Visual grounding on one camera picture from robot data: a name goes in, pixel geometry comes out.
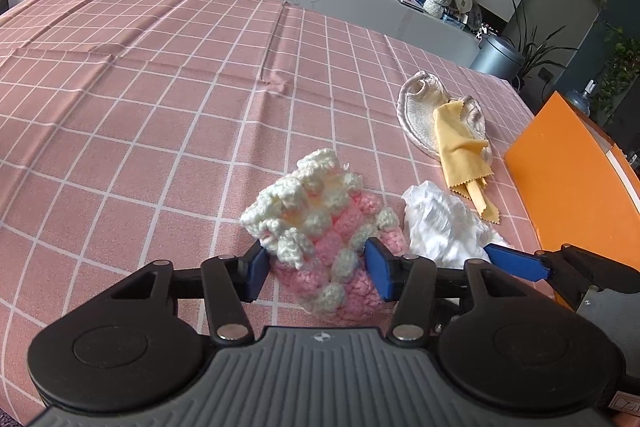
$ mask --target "white crumpled cloth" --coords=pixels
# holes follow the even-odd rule
[[[489,243],[510,247],[461,198],[443,192],[433,182],[412,185],[402,199],[409,251],[431,259],[438,267],[462,269],[472,258],[489,261],[482,249]]]

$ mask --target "crocheted cloth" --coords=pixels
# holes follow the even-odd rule
[[[394,255],[406,253],[398,216],[331,149],[297,166],[263,189],[240,223],[272,254],[276,277],[307,312],[360,322],[382,306],[364,267],[364,243],[378,237]]]

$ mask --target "checkered tablecloth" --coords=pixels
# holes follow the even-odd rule
[[[0,409],[41,410],[26,350],[45,325],[154,259],[241,254],[258,191],[325,147],[402,219],[400,194],[440,166],[395,101],[424,69],[481,103],[496,229],[538,241],[501,156],[531,114],[501,80],[277,0],[28,0],[0,16]],[[271,277],[246,306],[312,325]],[[206,331],[201,302],[180,316]]]

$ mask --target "gray trash bin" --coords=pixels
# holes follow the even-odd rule
[[[469,67],[511,82],[523,64],[524,57],[511,44],[503,38],[490,35],[482,37],[480,51]]]

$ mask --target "yellow cleaning cloth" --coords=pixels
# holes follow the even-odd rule
[[[486,187],[484,178],[493,174],[480,156],[489,142],[475,139],[469,127],[460,120],[463,104],[462,100],[456,100],[433,111],[433,128],[444,179],[447,187],[473,201],[482,219],[497,224],[500,221],[498,209],[482,192]]]

